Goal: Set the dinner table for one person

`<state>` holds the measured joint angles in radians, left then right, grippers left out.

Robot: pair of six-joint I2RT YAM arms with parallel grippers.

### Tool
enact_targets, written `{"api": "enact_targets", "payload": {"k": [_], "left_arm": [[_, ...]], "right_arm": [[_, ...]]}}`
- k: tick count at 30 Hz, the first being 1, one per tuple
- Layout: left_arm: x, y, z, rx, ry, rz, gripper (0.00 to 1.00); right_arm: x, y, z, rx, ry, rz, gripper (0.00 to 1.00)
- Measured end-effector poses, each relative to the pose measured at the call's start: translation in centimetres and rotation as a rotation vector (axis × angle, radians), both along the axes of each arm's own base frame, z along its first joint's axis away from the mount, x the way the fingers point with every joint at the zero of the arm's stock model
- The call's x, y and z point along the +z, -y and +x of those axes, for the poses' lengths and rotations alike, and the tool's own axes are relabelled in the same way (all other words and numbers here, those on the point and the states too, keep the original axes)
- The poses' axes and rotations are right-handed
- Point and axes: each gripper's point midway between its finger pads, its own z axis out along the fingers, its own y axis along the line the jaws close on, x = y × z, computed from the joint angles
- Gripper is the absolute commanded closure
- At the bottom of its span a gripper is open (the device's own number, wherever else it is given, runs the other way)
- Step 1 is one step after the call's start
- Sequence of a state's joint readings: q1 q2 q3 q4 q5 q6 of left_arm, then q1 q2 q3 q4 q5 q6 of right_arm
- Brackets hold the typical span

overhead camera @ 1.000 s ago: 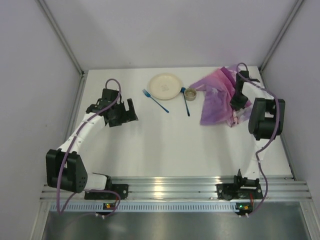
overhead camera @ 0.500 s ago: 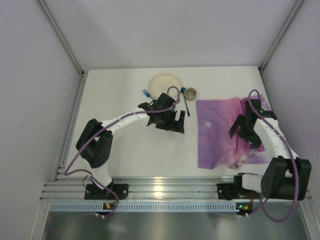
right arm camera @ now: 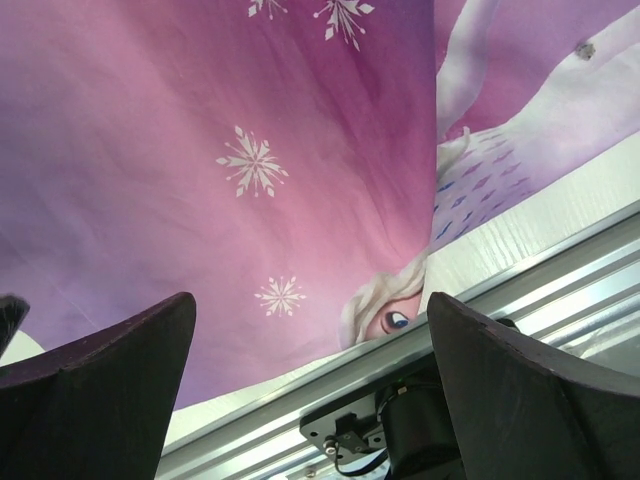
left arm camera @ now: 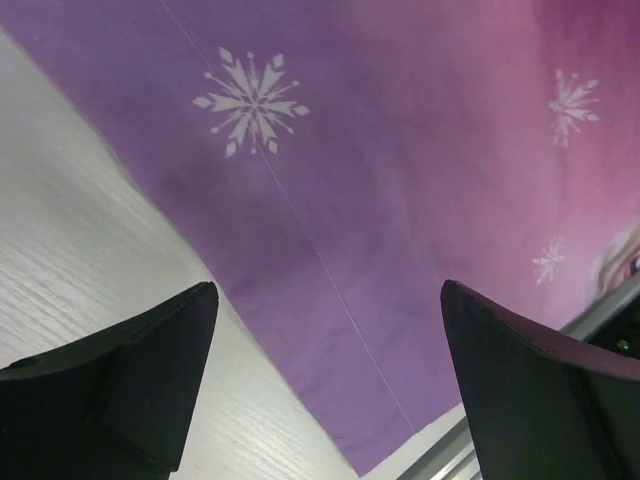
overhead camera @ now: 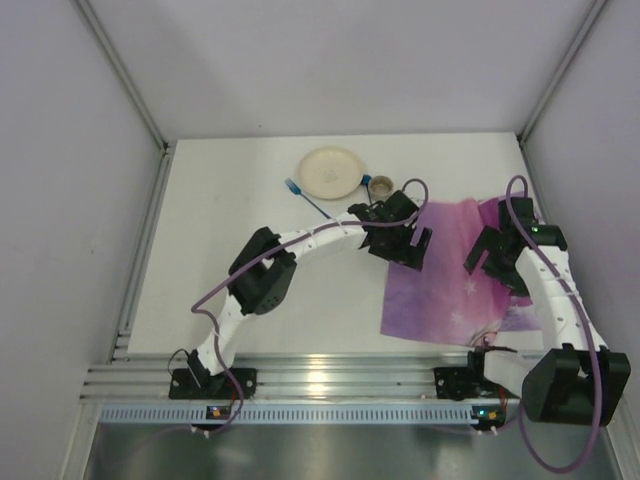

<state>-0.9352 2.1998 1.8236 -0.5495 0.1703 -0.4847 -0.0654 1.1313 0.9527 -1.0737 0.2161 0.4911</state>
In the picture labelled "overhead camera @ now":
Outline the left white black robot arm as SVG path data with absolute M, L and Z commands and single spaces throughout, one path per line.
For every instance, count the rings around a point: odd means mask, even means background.
M 298 266 L 307 260 L 366 250 L 389 263 L 423 269 L 433 230 L 416 204 L 398 190 L 385 201 L 358 203 L 316 226 L 275 233 L 254 232 L 229 268 L 227 278 L 191 307 L 213 324 L 211 333 L 187 357 L 187 377 L 199 390 L 216 389 L 231 372 L 239 340 L 253 320 L 284 301 Z

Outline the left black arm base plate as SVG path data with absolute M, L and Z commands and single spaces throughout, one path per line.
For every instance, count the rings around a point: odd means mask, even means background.
M 251 398 L 257 388 L 258 370 L 253 368 L 232 368 L 231 373 L 241 387 L 244 398 Z M 187 368 L 176 369 L 172 373 L 169 389 L 172 400 L 239 400 L 240 394 L 235 384 L 225 374 L 220 373 L 199 385 Z

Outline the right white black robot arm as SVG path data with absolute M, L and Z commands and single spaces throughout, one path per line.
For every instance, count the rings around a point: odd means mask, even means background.
M 532 363 L 508 347 L 478 347 L 483 377 L 520 398 L 529 420 L 610 423 L 631 374 L 628 357 L 597 333 L 573 281 L 561 229 L 540 223 L 528 197 L 498 203 L 499 225 L 481 231 L 464 262 L 528 298 L 540 325 L 543 357 Z

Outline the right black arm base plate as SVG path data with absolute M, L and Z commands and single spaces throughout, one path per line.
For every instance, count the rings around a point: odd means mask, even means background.
M 433 370 L 438 399 L 514 399 L 516 395 L 482 377 L 469 367 L 437 367 Z

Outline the purple pink printed cloth mat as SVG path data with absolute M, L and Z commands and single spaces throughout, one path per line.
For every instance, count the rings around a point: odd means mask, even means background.
M 389 266 L 380 333 L 401 339 L 488 346 L 504 332 L 538 331 L 532 302 L 464 262 L 485 226 L 499 225 L 498 197 L 433 202 L 418 225 L 432 230 L 420 272 Z

